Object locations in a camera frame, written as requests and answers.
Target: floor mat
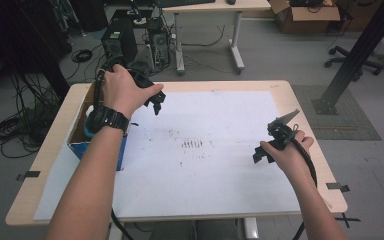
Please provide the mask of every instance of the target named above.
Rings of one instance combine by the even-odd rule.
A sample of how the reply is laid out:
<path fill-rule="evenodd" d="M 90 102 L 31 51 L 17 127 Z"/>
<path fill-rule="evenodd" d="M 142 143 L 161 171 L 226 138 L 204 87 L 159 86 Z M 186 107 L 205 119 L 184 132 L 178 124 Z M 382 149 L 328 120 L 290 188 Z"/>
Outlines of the floor mat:
<path fill-rule="evenodd" d="M 311 99 L 320 99 L 327 86 L 293 85 L 311 129 L 317 139 L 381 140 L 351 92 L 346 89 L 335 105 L 338 115 L 317 115 Z"/>

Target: office chair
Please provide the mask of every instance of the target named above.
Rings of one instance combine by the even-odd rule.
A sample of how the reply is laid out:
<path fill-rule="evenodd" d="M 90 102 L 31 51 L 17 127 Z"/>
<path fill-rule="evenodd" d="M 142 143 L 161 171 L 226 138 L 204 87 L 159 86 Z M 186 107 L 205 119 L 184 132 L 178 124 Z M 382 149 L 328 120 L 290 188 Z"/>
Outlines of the office chair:
<path fill-rule="evenodd" d="M 331 48 L 329 50 L 329 55 L 334 55 L 336 52 L 339 52 L 341 53 L 342 55 L 344 55 L 344 57 L 338 57 L 338 58 L 331 58 L 329 60 L 327 60 L 325 62 L 325 67 L 331 67 L 332 66 L 332 63 L 334 62 L 344 62 L 345 59 L 347 58 L 349 52 L 345 49 L 343 49 L 342 47 L 339 47 L 339 46 L 335 46 L 334 48 Z M 366 65 L 366 66 L 369 66 L 369 67 L 373 67 L 375 68 L 375 70 L 373 71 L 373 74 L 374 75 L 379 75 L 379 73 L 382 71 L 382 69 L 384 68 L 383 65 L 379 64 L 379 63 L 375 63 L 375 62 L 372 62 L 372 61 L 369 61 L 369 60 L 365 60 L 363 65 Z M 358 79 L 360 79 L 360 77 L 363 75 L 363 70 L 360 68 L 353 81 L 357 81 Z"/>

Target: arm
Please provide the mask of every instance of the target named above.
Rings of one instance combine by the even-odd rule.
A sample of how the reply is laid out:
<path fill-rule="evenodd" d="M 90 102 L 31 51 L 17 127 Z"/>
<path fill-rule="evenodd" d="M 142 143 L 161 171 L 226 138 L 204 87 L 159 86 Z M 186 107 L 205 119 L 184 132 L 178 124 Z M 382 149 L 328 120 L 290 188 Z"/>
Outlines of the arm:
<path fill-rule="evenodd" d="M 104 105 L 128 119 L 163 86 L 140 89 L 120 65 L 105 73 Z M 49 224 L 46 239 L 104 239 L 110 219 L 115 169 L 123 131 L 103 127 L 89 144 Z"/>
<path fill-rule="evenodd" d="M 302 131 L 297 132 L 295 139 L 307 152 L 314 142 L 311 137 L 304 137 Z M 310 170 L 295 146 L 289 144 L 285 150 L 278 151 L 267 142 L 261 142 L 261 147 L 275 159 L 291 182 L 301 208 L 308 239 L 347 239 L 320 196 Z"/>

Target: black tape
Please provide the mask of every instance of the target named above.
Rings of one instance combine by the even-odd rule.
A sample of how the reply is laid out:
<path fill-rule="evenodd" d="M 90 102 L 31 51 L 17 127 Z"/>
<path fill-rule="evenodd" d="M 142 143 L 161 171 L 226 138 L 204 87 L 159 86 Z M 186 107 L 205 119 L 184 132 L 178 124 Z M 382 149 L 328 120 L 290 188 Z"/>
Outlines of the black tape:
<path fill-rule="evenodd" d="M 16 180 L 24 182 L 24 179 L 26 178 L 37 178 L 40 175 L 40 171 L 27 171 L 24 175 L 23 174 L 18 174 Z"/>
<path fill-rule="evenodd" d="M 350 228 L 349 222 L 361 222 L 361 220 L 358 218 L 349 218 L 349 217 L 345 216 L 345 213 L 342 213 L 341 218 L 336 217 L 335 219 L 336 219 L 336 221 L 344 221 L 347 228 Z"/>
<path fill-rule="evenodd" d="M 341 192 L 349 192 L 350 191 L 350 188 L 348 187 L 348 185 L 341 185 L 339 182 L 337 182 L 337 183 L 326 183 L 326 186 L 330 190 L 332 190 L 332 189 L 340 189 Z"/>

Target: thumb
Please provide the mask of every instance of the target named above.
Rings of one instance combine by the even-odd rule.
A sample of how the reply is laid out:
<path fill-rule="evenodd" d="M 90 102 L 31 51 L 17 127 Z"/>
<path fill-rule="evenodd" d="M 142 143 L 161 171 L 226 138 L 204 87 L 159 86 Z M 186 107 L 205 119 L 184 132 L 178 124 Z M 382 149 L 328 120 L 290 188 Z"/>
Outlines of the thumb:
<path fill-rule="evenodd" d="M 148 88 L 145 88 L 145 92 L 148 96 L 154 96 L 155 94 L 161 92 L 161 90 L 164 88 L 164 85 L 162 84 L 155 84 L 155 85 L 152 85 Z"/>
<path fill-rule="evenodd" d="M 272 156 L 273 158 L 275 158 L 275 156 L 277 156 L 279 154 L 279 150 L 277 150 L 276 148 L 274 148 L 272 145 L 270 145 L 270 143 L 268 142 L 265 142 L 265 141 L 261 141 L 260 142 L 260 146 L 270 155 Z"/>

